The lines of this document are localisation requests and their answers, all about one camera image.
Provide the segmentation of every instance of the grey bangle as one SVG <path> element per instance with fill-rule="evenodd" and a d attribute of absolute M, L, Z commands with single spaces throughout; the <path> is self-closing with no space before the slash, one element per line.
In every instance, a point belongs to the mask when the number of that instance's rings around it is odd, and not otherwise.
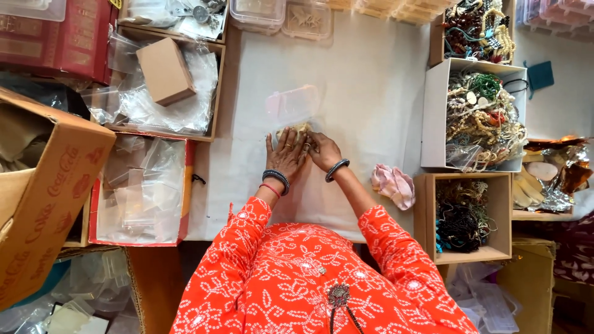
<path fill-rule="evenodd" d="M 332 166 L 332 168 L 330 168 L 330 170 L 326 174 L 326 182 L 330 183 L 334 181 L 334 179 L 332 178 L 332 174 L 343 165 L 348 167 L 350 165 L 349 159 L 342 159 L 341 161 L 338 161 L 334 166 Z"/>
<path fill-rule="evenodd" d="M 276 178 L 285 185 L 285 190 L 283 191 L 281 196 L 285 196 L 289 193 L 289 180 L 283 173 L 277 171 L 276 169 L 266 169 L 262 174 L 262 182 L 264 182 L 264 179 L 267 177 Z"/>

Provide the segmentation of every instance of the woman's right hand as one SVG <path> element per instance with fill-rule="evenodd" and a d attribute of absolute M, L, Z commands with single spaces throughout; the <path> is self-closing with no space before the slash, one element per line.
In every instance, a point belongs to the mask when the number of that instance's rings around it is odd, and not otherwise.
<path fill-rule="evenodd" d="M 307 143 L 310 144 L 308 153 L 311 160 L 324 172 L 328 172 L 332 166 L 342 160 L 340 148 L 334 140 L 326 137 L 323 133 L 307 131 L 309 136 Z"/>

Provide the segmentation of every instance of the red box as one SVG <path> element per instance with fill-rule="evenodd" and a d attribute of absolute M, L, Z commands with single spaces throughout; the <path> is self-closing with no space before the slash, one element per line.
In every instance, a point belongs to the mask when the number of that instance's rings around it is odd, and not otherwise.
<path fill-rule="evenodd" d="M 178 239 L 171 243 L 154 243 L 154 244 L 131 244 L 127 242 L 112 242 L 97 239 L 97 215 L 99 215 L 99 200 L 103 195 L 103 180 L 98 178 L 95 180 L 93 188 L 91 189 L 91 209 L 89 214 L 89 242 L 92 244 L 104 245 L 118 245 L 118 246 L 139 246 L 139 247 L 162 247 L 162 246 L 177 246 L 188 235 L 189 224 L 189 210 L 192 192 L 192 174 L 194 173 L 194 156 L 196 152 L 196 142 L 188 139 L 180 139 L 167 136 L 154 136 L 148 134 L 128 133 L 123 131 L 114 131 L 116 136 L 118 134 L 130 134 L 134 136 L 143 137 L 158 137 L 167 140 L 183 140 L 185 141 L 185 167 L 184 167 L 184 189 L 182 190 L 182 213 L 179 223 Z"/>
<path fill-rule="evenodd" d="M 109 84 L 107 0 L 68 0 L 63 22 L 0 15 L 0 63 L 8 70 Z"/>

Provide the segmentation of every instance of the bangle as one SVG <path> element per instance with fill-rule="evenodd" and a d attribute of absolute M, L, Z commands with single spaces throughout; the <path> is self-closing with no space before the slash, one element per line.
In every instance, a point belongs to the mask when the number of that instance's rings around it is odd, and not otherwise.
<path fill-rule="evenodd" d="M 348 167 L 350 165 L 349 159 L 342 159 L 341 161 L 338 161 L 334 166 L 332 166 L 332 168 L 330 168 L 330 170 L 328 171 L 328 174 L 326 174 L 326 182 L 330 183 L 334 181 L 334 179 L 332 178 L 332 174 L 343 165 Z"/>
<path fill-rule="evenodd" d="M 281 196 L 285 196 L 289 193 L 289 180 L 283 173 L 277 171 L 276 169 L 266 169 L 262 174 L 262 182 L 264 182 L 264 179 L 267 177 L 277 178 L 285 185 L 285 191 L 283 191 Z"/>
<path fill-rule="evenodd" d="M 278 197 L 280 199 L 279 192 L 276 191 L 276 189 L 274 189 L 270 184 L 262 183 L 258 188 L 261 188 L 262 186 L 265 186 L 266 188 L 272 190 L 272 192 L 275 193 L 276 197 Z"/>

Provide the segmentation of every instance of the red thread bracelet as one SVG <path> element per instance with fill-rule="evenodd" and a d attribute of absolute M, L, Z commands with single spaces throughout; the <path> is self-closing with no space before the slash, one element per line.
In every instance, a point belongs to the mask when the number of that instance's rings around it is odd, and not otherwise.
<path fill-rule="evenodd" d="M 268 188 L 268 189 L 272 190 L 272 191 L 273 191 L 273 192 L 276 194 L 276 197 L 278 197 L 278 198 L 280 199 L 280 194 L 279 194 L 279 192 L 278 192 L 278 191 L 276 191 L 276 189 L 274 189 L 274 188 L 273 188 L 271 185 L 268 185 L 268 184 L 266 184 L 266 183 L 262 183 L 262 184 L 261 184 L 261 185 L 260 185 L 258 188 L 260 188 L 260 187 L 262 187 L 262 186 L 265 186 L 266 188 Z"/>

